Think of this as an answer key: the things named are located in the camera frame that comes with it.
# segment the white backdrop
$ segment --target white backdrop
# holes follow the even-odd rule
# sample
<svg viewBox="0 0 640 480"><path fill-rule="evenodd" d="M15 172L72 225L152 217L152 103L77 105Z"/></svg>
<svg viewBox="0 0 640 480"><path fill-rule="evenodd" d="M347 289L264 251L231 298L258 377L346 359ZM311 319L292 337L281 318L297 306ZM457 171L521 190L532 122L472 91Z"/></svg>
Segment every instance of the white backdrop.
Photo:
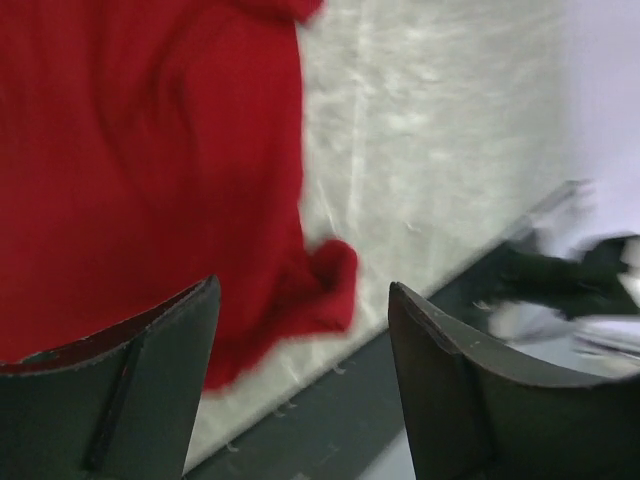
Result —
<svg viewBox="0 0 640 480"><path fill-rule="evenodd" d="M584 234L640 232L640 2L569 0L576 176L595 181Z"/></svg>

